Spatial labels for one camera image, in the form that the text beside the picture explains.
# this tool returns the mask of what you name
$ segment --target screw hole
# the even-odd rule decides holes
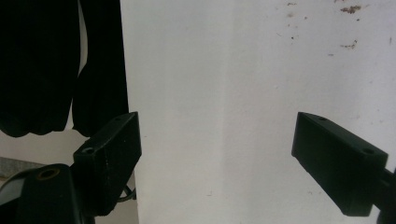
[[[93,149],[93,147],[87,147],[82,149],[82,153],[87,153],[87,154],[92,154],[95,150]]]
[[[369,155],[373,155],[374,154],[374,151],[372,149],[370,149],[370,148],[364,148],[362,151],[364,153],[366,153],[366,154],[369,154]]]
[[[40,174],[38,174],[38,176],[37,176],[37,179],[38,180],[48,180],[48,179],[51,179],[51,178],[55,177],[60,172],[61,171],[59,169],[50,168],[48,170],[40,172]]]

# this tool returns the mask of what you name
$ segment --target black metal mount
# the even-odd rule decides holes
[[[396,174],[388,154],[320,116],[298,114],[292,156],[320,184],[342,213],[367,217],[373,204],[377,223],[396,223]]]
[[[126,184],[141,153],[137,113],[114,118],[74,153],[71,167],[52,164],[9,179],[0,189],[2,223],[94,223],[135,196]]]

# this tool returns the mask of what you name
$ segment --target dark fabric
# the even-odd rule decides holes
[[[128,112],[120,2],[81,1],[88,62],[80,61],[78,2],[0,1],[0,129],[19,137],[75,129],[93,135]]]

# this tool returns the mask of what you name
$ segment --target white wall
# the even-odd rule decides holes
[[[290,152],[305,111],[387,151],[394,169],[395,11],[392,0],[122,1],[140,224],[375,223],[376,209],[344,217]]]

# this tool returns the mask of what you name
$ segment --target white backdrop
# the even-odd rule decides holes
[[[375,223],[344,217],[290,152],[310,112],[394,170],[395,1],[123,0],[122,19],[140,224]]]

